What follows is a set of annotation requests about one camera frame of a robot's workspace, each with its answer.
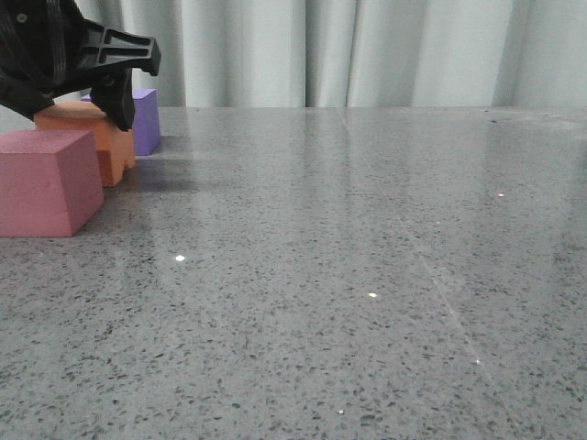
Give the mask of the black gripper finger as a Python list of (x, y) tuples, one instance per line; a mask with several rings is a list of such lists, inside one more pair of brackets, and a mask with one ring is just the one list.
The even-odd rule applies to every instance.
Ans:
[(122, 131), (132, 128), (135, 105), (132, 94), (132, 73), (107, 74), (92, 87), (91, 102), (105, 112), (106, 116)]
[(41, 91), (1, 72), (1, 106), (33, 121), (35, 114), (53, 105), (54, 100)]

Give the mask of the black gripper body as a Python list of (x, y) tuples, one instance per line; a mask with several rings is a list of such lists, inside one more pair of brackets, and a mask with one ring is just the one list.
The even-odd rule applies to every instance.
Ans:
[(1, 78), (58, 96), (122, 83), (139, 69), (155, 77), (155, 38), (83, 16), (73, 1), (1, 3)]

